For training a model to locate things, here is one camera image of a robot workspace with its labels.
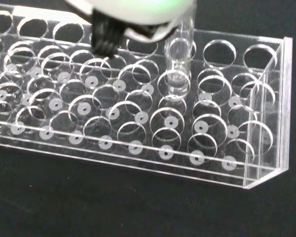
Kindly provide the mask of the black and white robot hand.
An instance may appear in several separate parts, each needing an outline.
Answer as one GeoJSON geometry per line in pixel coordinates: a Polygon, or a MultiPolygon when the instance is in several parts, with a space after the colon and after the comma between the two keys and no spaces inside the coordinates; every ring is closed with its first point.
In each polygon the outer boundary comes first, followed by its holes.
{"type": "Polygon", "coordinates": [[[124,39],[156,43],[170,38],[196,11],[194,0],[67,0],[91,24],[91,49],[112,58],[124,39]]]}

